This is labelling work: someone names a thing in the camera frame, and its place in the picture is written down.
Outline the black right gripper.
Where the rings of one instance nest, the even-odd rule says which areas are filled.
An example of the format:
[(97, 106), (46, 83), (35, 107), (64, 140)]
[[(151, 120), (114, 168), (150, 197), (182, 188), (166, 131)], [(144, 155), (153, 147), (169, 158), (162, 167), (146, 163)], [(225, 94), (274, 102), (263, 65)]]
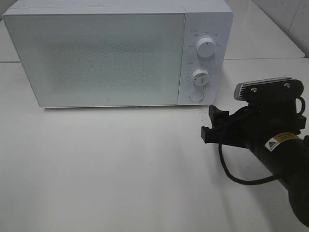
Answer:
[(249, 150), (275, 150), (283, 143), (299, 141), (306, 125), (303, 98), (250, 103), (235, 113), (209, 107), (212, 128), (202, 126), (201, 138), (206, 144), (231, 145), (233, 139)]

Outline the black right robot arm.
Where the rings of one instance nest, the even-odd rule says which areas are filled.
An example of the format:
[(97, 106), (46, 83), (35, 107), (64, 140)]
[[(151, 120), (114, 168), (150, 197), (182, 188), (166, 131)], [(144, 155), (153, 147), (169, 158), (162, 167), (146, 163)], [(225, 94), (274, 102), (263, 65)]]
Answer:
[[(249, 102), (234, 114), (209, 107), (212, 127), (202, 127), (207, 144), (218, 145), (226, 176), (241, 185), (255, 186), (278, 180), (288, 191), (288, 199), (297, 219), (309, 225), (309, 138), (299, 137), (306, 118), (296, 110), (296, 99), (273, 102)], [(271, 172), (271, 176), (243, 180), (231, 174), (223, 146), (246, 148)]]

